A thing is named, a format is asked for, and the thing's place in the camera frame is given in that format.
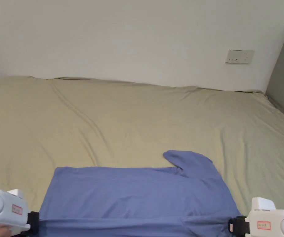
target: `bed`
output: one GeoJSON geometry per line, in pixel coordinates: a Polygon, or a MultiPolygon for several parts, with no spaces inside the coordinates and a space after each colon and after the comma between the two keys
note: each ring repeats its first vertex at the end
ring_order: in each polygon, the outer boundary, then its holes
{"type": "Polygon", "coordinates": [[[284,113],[259,92],[88,78],[0,80],[0,189],[38,211],[57,167],[171,167],[167,150],[209,157],[242,214],[284,209],[284,113]]]}

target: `electrical outlet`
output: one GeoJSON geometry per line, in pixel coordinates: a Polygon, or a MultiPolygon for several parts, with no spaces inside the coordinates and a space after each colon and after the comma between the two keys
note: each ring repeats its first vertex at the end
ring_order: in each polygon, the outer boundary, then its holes
{"type": "Polygon", "coordinates": [[[253,50],[229,50],[226,64],[250,64],[254,55],[253,50]]]}

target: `blue shirt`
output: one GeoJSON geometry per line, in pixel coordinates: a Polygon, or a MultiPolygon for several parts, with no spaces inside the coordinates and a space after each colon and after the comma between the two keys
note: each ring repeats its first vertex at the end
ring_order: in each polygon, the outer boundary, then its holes
{"type": "Polygon", "coordinates": [[[232,236],[240,215],[207,157],[167,151],[171,168],[57,168],[40,209],[42,236],[232,236]]]}

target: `human hand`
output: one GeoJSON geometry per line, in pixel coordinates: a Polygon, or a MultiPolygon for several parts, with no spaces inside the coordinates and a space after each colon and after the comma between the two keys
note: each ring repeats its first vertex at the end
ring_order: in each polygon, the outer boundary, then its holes
{"type": "Polygon", "coordinates": [[[10,237],[11,231],[7,227],[0,228],[0,237],[10,237]]]}

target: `red label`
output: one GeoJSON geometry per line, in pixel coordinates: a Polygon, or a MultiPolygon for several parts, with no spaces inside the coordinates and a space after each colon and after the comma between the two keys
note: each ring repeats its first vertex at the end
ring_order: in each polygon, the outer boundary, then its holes
{"type": "Polygon", "coordinates": [[[257,228],[259,230],[271,230],[272,226],[270,222],[257,222],[257,228]]]}
{"type": "Polygon", "coordinates": [[[22,214],[23,214],[23,209],[22,209],[22,207],[18,207],[18,206],[14,205],[14,204],[12,205],[11,211],[12,211],[13,213],[18,214],[18,215],[22,215],[22,214]]]}

